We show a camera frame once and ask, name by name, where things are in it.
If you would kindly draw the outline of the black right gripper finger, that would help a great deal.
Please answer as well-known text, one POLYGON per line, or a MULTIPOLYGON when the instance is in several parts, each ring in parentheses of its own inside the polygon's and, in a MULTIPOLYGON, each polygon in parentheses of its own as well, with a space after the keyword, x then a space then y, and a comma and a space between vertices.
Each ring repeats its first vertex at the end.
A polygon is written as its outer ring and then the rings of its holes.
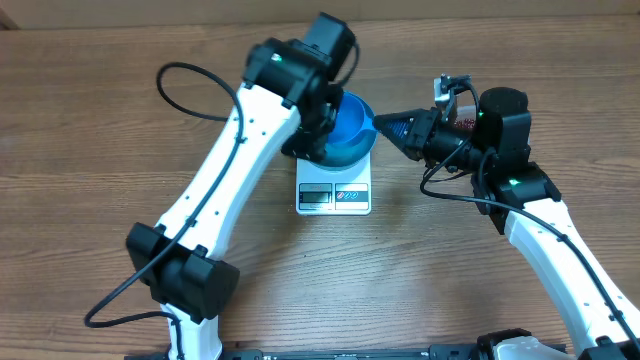
POLYGON ((416 117, 420 117, 424 114, 425 110, 419 108, 404 112, 376 115, 374 117, 373 124, 380 132, 388 131, 392 133, 404 133, 409 129, 410 124, 416 117))
POLYGON ((409 159, 417 159, 414 149, 408 146, 408 133, 404 129, 384 128, 380 133, 386 137, 403 155, 409 159))

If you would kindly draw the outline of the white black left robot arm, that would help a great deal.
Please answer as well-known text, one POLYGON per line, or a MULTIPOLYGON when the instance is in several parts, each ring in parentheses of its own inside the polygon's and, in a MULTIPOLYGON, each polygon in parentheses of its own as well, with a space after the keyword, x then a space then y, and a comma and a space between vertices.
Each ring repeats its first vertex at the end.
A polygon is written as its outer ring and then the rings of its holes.
POLYGON ((179 199, 153 225, 136 223, 126 248, 139 281, 169 325, 167 359, 216 359, 217 317, 239 271, 223 261, 237 218, 278 152, 320 162, 336 123, 336 76, 356 38, 318 15, 303 39, 270 38, 252 48, 220 136, 179 199))

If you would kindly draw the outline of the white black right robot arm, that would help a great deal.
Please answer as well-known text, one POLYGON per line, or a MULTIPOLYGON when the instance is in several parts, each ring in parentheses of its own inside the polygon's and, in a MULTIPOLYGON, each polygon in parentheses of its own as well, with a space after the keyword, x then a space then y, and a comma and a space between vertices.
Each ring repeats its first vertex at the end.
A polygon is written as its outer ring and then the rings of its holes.
POLYGON ((471 130, 455 127, 456 101, 443 108, 375 116, 376 130, 427 168, 421 192, 473 203, 526 259, 560 314, 578 359, 636 359, 639 310, 577 231, 550 177, 530 160, 525 93, 475 93, 471 130))

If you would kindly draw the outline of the blue plastic measuring scoop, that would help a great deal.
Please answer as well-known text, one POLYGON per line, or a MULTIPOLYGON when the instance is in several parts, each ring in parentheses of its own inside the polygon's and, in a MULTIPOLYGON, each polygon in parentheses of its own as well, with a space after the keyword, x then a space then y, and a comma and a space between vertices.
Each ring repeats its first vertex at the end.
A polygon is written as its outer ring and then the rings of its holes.
POLYGON ((355 146, 375 142, 377 130, 373 126, 373 119, 373 110, 362 98, 345 92, 328 143, 355 146))

